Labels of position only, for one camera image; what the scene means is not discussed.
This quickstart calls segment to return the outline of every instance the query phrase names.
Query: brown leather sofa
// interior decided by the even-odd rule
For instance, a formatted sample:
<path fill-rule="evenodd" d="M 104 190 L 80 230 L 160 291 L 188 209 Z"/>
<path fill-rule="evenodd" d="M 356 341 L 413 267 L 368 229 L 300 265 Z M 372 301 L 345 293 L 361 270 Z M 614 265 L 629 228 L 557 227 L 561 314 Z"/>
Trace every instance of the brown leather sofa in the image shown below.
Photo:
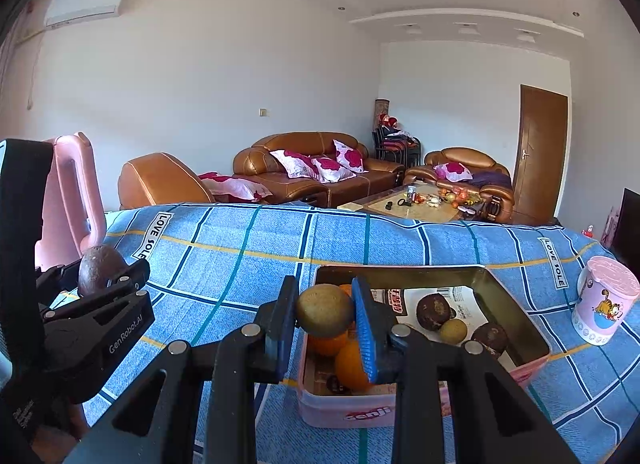
<path fill-rule="evenodd" d="M 497 171 L 510 175 L 509 170 L 502 164 L 498 164 L 486 153 L 477 149 L 453 147 L 445 148 L 441 151 L 431 151 L 424 157 L 424 165 L 409 168 L 404 174 L 404 184 L 411 184 L 416 180 L 432 180 L 438 187 L 451 189 L 453 186 L 467 188 L 474 192 L 478 188 L 466 184 L 465 182 L 449 182 L 448 180 L 438 180 L 434 166 L 446 162 L 460 162 L 464 164 L 471 173 L 479 171 Z M 511 223 L 513 213 L 513 191 L 501 186 L 487 185 L 480 188 L 480 196 L 487 202 L 489 213 L 488 219 L 499 224 Z"/>
<path fill-rule="evenodd" d="M 310 157 L 335 159 L 334 139 L 357 149 L 364 158 L 367 173 L 321 184 L 311 179 L 290 179 L 283 166 L 270 155 L 271 151 L 288 149 Z M 319 207 L 335 208 L 398 185 L 404 166 L 395 162 L 369 158 L 367 148 L 345 133 L 329 131 L 294 131 L 270 135 L 243 149 L 234 158 L 234 175 L 260 182 L 273 193 L 272 203 L 284 203 L 313 198 Z"/>
<path fill-rule="evenodd" d="M 348 180 L 321 184 L 311 179 L 290 179 L 281 164 L 269 152 L 291 149 L 305 155 L 327 155 L 335 158 L 334 140 L 357 148 L 365 158 L 368 173 Z M 404 167 L 393 162 L 368 158 L 367 148 L 344 133 L 293 132 L 271 135 L 242 150 L 234 160 L 236 176 L 260 182 L 273 195 L 265 204 L 304 200 L 318 207 L 336 207 L 391 189 L 402 178 Z M 180 202 L 213 203 L 215 199 L 198 176 L 168 153 L 150 153 L 130 160 L 122 167 L 118 179 L 120 209 L 175 204 Z"/>

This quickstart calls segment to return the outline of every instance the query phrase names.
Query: pink floral cushion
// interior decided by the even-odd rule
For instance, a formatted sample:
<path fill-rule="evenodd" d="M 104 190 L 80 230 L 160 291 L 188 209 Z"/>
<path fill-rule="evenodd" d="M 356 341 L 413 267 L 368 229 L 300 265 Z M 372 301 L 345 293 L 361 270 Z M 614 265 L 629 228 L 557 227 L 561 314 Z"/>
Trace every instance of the pink floral cushion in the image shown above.
<path fill-rule="evenodd" d="M 337 160 L 338 163 L 354 173 L 366 173 L 364 170 L 364 159 L 358 150 L 350 148 L 346 144 L 335 139 L 334 144 L 335 160 Z"/>
<path fill-rule="evenodd" d="M 311 162 L 318 168 L 319 180 L 323 184 L 347 180 L 356 176 L 355 173 L 341 166 L 337 161 L 327 157 L 312 158 Z"/>
<path fill-rule="evenodd" d="M 287 171 L 290 179 L 309 178 L 319 180 L 318 168 L 311 162 L 311 159 L 302 153 L 296 153 L 288 149 L 272 151 L 273 155 Z"/>
<path fill-rule="evenodd" d="M 460 180 L 471 180 L 473 178 L 471 171 L 460 162 L 438 164 L 433 170 L 436 172 L 438 179 L 447 179 L 449 182 L 460 182 Z"/>
<path fill-rule="evenodd" d="M 230 195 L 244 202 L 257 202 L 273 195 L 265 186 L 251 180 L 218 175 L 215 171 L 198 176 L 212 195 Z"/>

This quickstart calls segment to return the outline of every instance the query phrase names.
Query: pink cup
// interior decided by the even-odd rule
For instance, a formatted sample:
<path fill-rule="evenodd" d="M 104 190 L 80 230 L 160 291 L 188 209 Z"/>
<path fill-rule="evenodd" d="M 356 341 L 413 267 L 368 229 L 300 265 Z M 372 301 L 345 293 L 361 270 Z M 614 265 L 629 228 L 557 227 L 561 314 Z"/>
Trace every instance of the pink cup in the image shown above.
<path fill-rule="evenodd" d="M 580 300 L 574 308 L 575 331 L 592 345 L 604 345 L 640 295 L 640 284 L 620 262 L 593 256 L 578 278 Z"/>

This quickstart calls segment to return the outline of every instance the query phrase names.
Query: dark brown fruit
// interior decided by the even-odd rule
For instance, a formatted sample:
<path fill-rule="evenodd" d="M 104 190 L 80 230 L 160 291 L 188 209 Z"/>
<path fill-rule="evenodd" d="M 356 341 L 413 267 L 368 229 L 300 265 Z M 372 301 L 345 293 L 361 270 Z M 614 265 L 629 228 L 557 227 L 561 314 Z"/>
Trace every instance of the dark brown fruit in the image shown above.
<path fill-rule="evenodd" d="M 110 245 L 96 245 L 84 253 L 78 272 L 78 295 L 91 296 L 107 287 L 107 282 L 127 269 L 127 262 Z"/>
<path fill-rule="evenodd" d="M 437 331 L 450 319 L 451 307 L 442 294 L 429 294 L 418 301 L 415 315 L 422 328 Z"/>
<path fill-rule="evenodd" d="M 507 349 L 509 342 L 507 332 L 498 323 L 491 322 L 480 325 L 471 335 L 471 339 L 482 343 L 495 359 Z"/>

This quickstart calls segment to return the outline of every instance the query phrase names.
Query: blue checkered bedsheet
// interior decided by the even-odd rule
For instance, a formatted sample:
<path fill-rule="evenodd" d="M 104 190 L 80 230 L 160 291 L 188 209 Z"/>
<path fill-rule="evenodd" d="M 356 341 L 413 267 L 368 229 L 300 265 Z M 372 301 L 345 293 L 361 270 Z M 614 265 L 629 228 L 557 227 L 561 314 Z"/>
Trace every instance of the blue checkered bedsheet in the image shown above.
<path fill-rule="evenodd" d="M 314 271 L 328 263 L 487 265 L 551 345 L 551 360 L 528 392 L 581 462 L 602 461 L 638 415 L 640 306 L 602 348 L 584 344 L 571 324 L 582 267 L 596 254 L 610 256 L 589 238 L 562 227 L 429 224 L 335 209 L 218 204 L 112 213 L 107 241 L 132 263 L 149 224 L 166 211 L 173 216 L 148 259 L 146 289 L 156 322 L 100 394 L 85 404 L 91 423 L 169 341 L 221 339 L 251 322 L 260 304 L 275 299 L 285 275 L 295 275 L 304 290 L 313 283 Z M 566 290 L 556 288 L 541 237 L 551 239 L 558 251 Z M 392 428 L 319 430 L 302 421 L 294 387 L 300 345 L 296 335 L 285 383 L 255 388 L 258 459 L 274 464 L 389 462 Z M 204 404 L 194 462 L 202 450 Z M 447 461 L 452 462 L 450 418 L 444 426 Z"/>

